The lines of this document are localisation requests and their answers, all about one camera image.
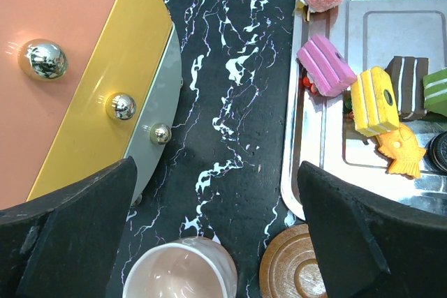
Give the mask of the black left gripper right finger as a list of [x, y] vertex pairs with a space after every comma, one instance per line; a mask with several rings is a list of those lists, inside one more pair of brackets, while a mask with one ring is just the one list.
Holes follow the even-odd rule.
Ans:
[[304, 161], [298, 188], [329, 297], [445, 297], [446, 217]]

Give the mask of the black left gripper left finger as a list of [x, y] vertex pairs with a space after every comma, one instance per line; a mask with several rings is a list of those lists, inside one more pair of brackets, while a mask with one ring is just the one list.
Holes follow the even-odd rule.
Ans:
[[1, 296], [104, 297], [136, 179], [128, 157], [1, 210]]

